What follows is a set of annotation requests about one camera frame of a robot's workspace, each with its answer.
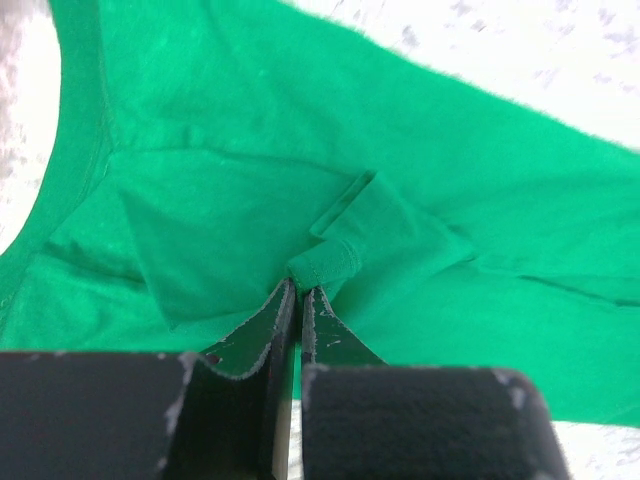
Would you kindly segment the green t-shirt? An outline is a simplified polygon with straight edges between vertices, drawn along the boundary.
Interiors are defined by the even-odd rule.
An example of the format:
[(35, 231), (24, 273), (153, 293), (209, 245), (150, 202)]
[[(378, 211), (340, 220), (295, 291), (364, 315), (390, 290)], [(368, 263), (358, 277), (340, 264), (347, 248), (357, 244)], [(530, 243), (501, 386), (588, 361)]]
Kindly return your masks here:
[(639, 157), (277, 1), (55, 1), (5, 350), (202, 350), (284, 278), (391, 364), (639, 423)]

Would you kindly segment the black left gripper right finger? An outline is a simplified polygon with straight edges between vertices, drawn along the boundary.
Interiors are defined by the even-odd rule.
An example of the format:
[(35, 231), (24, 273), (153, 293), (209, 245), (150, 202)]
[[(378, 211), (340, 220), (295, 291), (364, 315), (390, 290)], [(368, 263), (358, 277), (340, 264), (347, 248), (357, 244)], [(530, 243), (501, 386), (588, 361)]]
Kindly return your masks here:
[(503, 368), (386, 364), (304, 301), (302, 465), (308, 479), (565, 479), (548, 406)]

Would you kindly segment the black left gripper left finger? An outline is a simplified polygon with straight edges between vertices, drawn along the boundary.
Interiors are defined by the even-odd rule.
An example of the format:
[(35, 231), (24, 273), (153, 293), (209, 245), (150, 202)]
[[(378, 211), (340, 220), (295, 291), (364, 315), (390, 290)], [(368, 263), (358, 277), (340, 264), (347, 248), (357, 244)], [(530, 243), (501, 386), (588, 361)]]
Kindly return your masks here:
[(284, 479), (295, 286), (200, 352), (5, 352), (5, 479)]

